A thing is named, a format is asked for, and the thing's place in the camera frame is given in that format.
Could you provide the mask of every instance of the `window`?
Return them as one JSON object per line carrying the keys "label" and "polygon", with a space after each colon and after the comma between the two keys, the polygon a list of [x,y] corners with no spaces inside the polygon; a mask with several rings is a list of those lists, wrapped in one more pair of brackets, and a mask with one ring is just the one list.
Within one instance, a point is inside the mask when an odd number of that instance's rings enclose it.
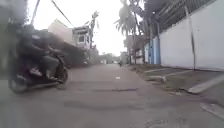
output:
{"label": "window", "polygon": [[85,40],[85,37],[84,36],[80,36],[79,37],[79,42],[84,42],[84,40]]}

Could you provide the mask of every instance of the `fence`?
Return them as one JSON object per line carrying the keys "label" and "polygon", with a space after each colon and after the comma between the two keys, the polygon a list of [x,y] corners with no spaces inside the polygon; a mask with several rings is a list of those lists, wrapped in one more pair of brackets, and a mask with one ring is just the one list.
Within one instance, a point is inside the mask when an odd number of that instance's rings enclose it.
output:
{"label": "fence", "polygon": [[192,14],[204,5],[215,0],[171,0],[167,5],[156,15],[157,21],[160,24],[160,32],[170,28],[186,17],[185,7],[188,13]]}

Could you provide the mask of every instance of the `pole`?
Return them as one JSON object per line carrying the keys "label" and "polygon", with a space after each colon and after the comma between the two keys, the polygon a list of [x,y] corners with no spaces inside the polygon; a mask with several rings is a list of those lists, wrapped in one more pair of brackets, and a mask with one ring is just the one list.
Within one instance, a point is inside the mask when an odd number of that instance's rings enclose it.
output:
{"label": "pole", "polygon": [[32,20],[31,20],[32,25],[34,23],[34,19],[35,19],[36,14],[37,14],[37,9],[38,9],[39,3],[40,3],[40,0],[37,0],[36,6],[35,6],[35,9],[34,9],[34,12],[33,12],[33,17],[32,17]]}
{"label": "pole", "polygon": [[193,59],[194,59],[194,70],[196,69],[196,52],[195,52],[195,39],[194,39],[194,34],[193,34],[193,26],[192,26],[192,20],[189,15],[189,10],[187,6],[185,6],[185,12],[187,19],[189,21],[189,27],[190,27],[190,34],[191,34],[191,47],[192,47],[192,54],[193,54]]}

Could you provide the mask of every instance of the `motorcycle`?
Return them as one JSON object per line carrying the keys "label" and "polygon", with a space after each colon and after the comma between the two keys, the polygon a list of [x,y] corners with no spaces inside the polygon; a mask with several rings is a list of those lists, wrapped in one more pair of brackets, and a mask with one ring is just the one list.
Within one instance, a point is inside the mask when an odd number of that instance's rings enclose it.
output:
{"label": "motorcycle", "polygon": [[15,93],[24,93],[32,88],[65,84],[68,79],[68,72],[62,55],[58,52],[51,52],[52,56],[58,60],[58,66],[54,71],[43,76],[40,68],[36,64],[23,62],[20,58],[14,58],[10,62],[9,88]]}

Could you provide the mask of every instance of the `alley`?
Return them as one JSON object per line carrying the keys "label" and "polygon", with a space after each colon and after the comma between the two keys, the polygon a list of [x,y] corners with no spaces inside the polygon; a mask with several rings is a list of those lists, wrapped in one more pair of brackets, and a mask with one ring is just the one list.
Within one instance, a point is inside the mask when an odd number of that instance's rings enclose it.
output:
{"label": "alley", "polygon": [[199,97],[172,95],[127,67],[70,70],[66,90],[15,95],[2,80],[0,128],[222,128]]}

